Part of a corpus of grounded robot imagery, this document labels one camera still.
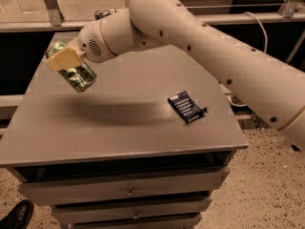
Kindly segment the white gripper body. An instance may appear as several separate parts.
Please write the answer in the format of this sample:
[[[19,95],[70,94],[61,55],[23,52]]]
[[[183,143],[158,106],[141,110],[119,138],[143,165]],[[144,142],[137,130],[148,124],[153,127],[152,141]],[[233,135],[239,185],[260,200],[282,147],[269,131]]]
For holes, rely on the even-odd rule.
[[[102,63],[116,57],[104,40],[101,25],[101,20],[93,21],[76,37],[79,48],[85,52],[86,58],[95,63]]]

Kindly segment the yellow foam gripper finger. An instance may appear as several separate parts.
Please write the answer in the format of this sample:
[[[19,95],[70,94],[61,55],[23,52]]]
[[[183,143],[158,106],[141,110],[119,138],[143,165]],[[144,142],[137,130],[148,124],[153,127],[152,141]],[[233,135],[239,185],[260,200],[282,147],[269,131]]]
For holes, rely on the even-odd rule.
[[[46,64],[55,71],[68,70],[79,67],[85,57],[85,52],[73,45],[65,45],[59,49],[56,45],[46,51]]]

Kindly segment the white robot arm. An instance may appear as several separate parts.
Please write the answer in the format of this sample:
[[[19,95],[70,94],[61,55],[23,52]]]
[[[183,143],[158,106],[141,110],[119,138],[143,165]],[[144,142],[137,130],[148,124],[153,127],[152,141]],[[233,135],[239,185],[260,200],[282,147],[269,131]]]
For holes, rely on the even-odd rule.
[[[102,63],[125,52],[173,45],[187,53],[268,125],[305,149],[305,73],[219,31],[179,0],[127,0],[85,26],[47,59],[54,71]]]

